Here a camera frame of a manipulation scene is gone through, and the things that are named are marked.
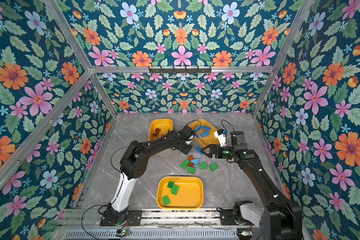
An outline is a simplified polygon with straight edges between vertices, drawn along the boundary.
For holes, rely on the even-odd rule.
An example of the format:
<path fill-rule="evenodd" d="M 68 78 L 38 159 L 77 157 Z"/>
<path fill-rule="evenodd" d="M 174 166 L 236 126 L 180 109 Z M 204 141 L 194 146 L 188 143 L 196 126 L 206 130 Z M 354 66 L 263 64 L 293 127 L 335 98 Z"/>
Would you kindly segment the blue long brick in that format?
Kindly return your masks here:
<path fill-rule="evenodd" d="M 208 137 L 209 135 L 210 135 L 210 132 L 207 132 L 207 131 L 200 133 L 201 138 Z"/>
<path fill-rule="evenodd" d="M 199 124 L 194 128 L 194 131 L 197 133 L 201 129 L 202 125 Z"/>
<path fill-rule="evenodd" d="M 208 126 L 202 126 L 202 129 L 203 129 L 205 132 L 210 132 L 210 131 L 211 131 L 211 128 L 208 127 Z"/>

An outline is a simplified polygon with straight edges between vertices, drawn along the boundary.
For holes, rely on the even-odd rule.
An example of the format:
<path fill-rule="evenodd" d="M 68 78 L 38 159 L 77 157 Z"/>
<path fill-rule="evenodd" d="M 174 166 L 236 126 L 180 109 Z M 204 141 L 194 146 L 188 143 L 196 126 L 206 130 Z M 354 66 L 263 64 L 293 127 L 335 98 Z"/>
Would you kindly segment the green cube brick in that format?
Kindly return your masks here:
<path fill-rule="evenodd" d="M 214 171 L 216 171 L 218 169 L 218 165 L 217 164 L 211 164 L 209 166 L 209 169 L 210 169 L 211 172 L 214 172 Z"/>
<path fill-rule="evenodd" d="M 208 167 L 207 163 L 200 163 L 200 170 L 206 170 Z"/>

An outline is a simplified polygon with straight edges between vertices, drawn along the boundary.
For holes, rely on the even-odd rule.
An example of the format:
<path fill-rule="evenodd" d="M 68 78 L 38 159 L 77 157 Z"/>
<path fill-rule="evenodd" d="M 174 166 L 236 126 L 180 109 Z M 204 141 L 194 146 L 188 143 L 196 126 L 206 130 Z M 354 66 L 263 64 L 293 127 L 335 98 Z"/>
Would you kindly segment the light blue slope brick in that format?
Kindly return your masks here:
<path fill-rule="evenodd" d="M 193 163 L 194 166 L 196 166 L 196 167 L 199 165 L 199 162 L 200 162 L 200 159 L 193 159 L 193 160 L 191 160 L 191 163 Z"/>

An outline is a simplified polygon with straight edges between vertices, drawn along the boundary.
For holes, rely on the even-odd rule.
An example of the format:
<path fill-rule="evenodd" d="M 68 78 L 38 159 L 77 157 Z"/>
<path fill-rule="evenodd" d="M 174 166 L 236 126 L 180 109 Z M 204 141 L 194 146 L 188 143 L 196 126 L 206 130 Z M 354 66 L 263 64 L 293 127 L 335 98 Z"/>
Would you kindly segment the green long brick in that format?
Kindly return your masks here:
<path fill-rule="evenodd" d="M 181 163 L 181 168 L 183 170 L 185 170 L 190 164 L 190 161 L 189 160 L 184 160 L 182 163 Z"/>

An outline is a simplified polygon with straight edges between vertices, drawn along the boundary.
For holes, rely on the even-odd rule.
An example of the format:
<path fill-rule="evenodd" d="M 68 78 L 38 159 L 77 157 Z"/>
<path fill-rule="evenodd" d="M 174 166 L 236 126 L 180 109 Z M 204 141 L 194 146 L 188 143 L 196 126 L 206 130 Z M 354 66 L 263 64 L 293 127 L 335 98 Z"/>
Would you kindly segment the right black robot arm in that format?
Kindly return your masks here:
<path fill-rule="evenodd" d="M 260 229 L 264 240 L 303 239 L 302 208 L 291 202 L 274 184 L 258 154 L 248 149 L 244 132 L 230 134 L 231 146 L 227 145 L 226 131 L 219 129 L 214 135 L 219 143 L 202 148 L 202 154 L 237 164 L 251 180 L 263 204 L 257 207 L 252 201 L 241 201 L 236 202 L 232 210 L 217 208 L 223 224 L 227 224 L 229 219 L 239 225 L 251 223 Z"/>

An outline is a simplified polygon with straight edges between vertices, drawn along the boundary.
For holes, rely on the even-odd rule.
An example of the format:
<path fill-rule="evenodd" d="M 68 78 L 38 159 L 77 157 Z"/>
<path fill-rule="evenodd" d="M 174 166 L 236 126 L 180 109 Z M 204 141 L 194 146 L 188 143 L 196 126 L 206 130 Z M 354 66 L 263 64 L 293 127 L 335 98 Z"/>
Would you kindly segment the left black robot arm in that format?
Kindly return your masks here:
<path fill-rule="evenodd" d="M 178 150 L 187 155 L 193 147 L 191 142 L 195 136 L 195 131 L 190 126 L 185 125 L 180 131 L 169 131 L 155 140 L 148 142 L 133 141 L 129 146 L 126 146 L 126 151 L 120 160 L 118 187 L 103 213 L 104 220 L 113 225 L 123 224 L 127 220 L 132 190 L 137 179 L 146 172 L 149 159 L 167 149 Z"/>

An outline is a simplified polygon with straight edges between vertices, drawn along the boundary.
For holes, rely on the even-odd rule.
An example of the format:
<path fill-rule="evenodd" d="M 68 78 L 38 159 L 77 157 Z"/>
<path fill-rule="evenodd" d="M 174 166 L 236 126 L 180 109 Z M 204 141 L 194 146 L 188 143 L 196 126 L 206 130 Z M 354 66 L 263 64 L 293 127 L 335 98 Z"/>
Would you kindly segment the yellow bin back right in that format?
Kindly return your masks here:
<path fill-rule="evenodd" d="M 214 136 L 214 132 L 217 131 L 218 129 L 215 128 L 211 123 L 209 123 L 207 120 L 204 119 L 199 119 L 193 123 L 191 123 L 189 126 L 194 130 L 194 128 L 201 124 L 202 126 L 208 126 L 211 128 L 210 131 L 210 135 L 208 137 L 205 138 L 201 138 L 200 137 L 200 133 L 205 132 L 202 128 L 196 133 L 199 135 L 199 139 L 195 139 L 196 142 L 202 147 L 206 147 L 208 145 L 214 144 L 214 145 L 219 145 L 219 141 L 217 140 L 217 138 Z"/>

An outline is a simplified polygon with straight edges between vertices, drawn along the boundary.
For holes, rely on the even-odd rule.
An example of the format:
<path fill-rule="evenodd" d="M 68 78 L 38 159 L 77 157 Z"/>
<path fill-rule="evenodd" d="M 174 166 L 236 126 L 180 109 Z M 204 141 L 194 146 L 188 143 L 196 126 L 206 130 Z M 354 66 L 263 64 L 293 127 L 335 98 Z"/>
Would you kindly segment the yellow bin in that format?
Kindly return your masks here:
<path fill-rule="evenodd" d="M 171 194 L 168 182 L 179 186 L 177 195 Z M 164 206 L 162 197 L 169 196 L 171 203 Z M 165 210 L 197 210 L 204 203 L 204 185 L 197 177 L 169 176 L 161 179 L 157 191 L 157 205 Z"/>
<path fill-rule="evenodd" d="M 161 135 L 166 135 L 168 132 L 173 130 L 173 121 L 170 119 L 156 119 L 151 122 L 150 130 L 149 130 L 149 141 L 155 140 L 157 138 L 153 138 L 153 133 L 155 133 L 155 129 L 161 129 L 161 132 L 158 134 L 157 138 L 160 138 Z"/>
<path fill-rule="evenodd" d="M 207 120 L 204 119 L 199 119 L 193 123 L 191 123 L 189 126 L 194 130 L 194 128 L 201 124 L 202 126 L 208 126 L 211 128 L 210 131 L 210 135 L 208 137 L 205 138 L 201 138 L 200 137 L 200 133 L 205 132 L 202 128 L 196 133 L 199 135 L 199 139 L 195 139 L 196 142 L 202 147 L 206 147 L 208 145 L 214 144 L 214 145 L 219 145 L 219 141 L 217 140 L 217 138 L 214 136 L 214 132 L 217 131 L 218 129 L 215 128 L 211 123 L 209 123 Z"/>

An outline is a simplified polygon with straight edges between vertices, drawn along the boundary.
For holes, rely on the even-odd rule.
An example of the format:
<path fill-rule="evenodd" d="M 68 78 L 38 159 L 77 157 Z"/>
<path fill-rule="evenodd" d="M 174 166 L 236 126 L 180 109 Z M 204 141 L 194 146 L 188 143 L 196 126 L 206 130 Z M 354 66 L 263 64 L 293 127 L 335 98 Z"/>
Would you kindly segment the yellow bin back left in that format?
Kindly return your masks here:
<path fill-rule="evenodd" d="M 155 140 L 157 138 L 153 138 L 153 133 L 155 133 L 155 129 L 161 129 L 161 132 L 158 134 L 157 138 L 160 138 L 161 135 L 166 135 L 168 132 L 173 130 L 173 121 L 170 119 L 156 119 L 151 122 L 150 130 L 149 130 L 149 141 Z"/>

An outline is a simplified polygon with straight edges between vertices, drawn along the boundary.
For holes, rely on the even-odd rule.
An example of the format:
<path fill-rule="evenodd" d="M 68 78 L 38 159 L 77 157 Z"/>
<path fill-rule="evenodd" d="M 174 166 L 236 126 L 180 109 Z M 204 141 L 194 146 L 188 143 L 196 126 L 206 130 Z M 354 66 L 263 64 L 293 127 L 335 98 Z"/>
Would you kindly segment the yellow bin front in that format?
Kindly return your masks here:
<path fill-rule="evenodd" d="M 171 194 L 168 182 L 179 186 L 177 195 Z M 164 206 L 162 197 L 169 196 L 171 203 Z M 197 177 L 169 176 L 161 179 L 157 191 L 157 205 L 165 210 L 197 210 L 204 203 L 204 185 Z"/>

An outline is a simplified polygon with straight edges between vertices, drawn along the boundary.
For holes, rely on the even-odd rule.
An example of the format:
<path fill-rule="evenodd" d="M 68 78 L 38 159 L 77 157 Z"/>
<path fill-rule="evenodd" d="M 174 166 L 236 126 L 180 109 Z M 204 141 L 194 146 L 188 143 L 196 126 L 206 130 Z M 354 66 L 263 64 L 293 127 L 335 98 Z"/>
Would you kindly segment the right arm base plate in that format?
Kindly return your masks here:
<path fill-rule="evenodd" d="M 234 209 L 217 208 L 220 214 L 220 222 L 222 226 L 249 226 L 253 225 L 249 220 L 242 218 L 240 212 Z"/>

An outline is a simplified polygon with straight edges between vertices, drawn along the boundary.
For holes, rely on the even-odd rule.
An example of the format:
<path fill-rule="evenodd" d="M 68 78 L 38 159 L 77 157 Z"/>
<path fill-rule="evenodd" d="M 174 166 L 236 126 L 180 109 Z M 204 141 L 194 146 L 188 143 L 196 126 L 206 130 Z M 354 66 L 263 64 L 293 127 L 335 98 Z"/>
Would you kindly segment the black hook rail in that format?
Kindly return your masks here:
<path fill-rule="evenodd" d="M 209 74 L 211 67 L 148 67 L 151 74 Z"/>

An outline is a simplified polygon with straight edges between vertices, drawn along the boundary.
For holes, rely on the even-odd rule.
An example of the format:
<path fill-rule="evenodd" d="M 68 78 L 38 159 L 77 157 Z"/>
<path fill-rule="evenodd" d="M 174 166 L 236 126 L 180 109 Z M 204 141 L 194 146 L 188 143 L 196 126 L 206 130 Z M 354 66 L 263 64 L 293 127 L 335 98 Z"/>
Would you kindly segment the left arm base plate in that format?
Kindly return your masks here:
<path fill-rule="evenodd" d="M 142 220 L 143 211 L 141 210 L 124 210 L 120 213 L 113 209 L 105 210 L 103 213 L 100 226 L 116 227 L 116 226 L 139 226 Z"/>

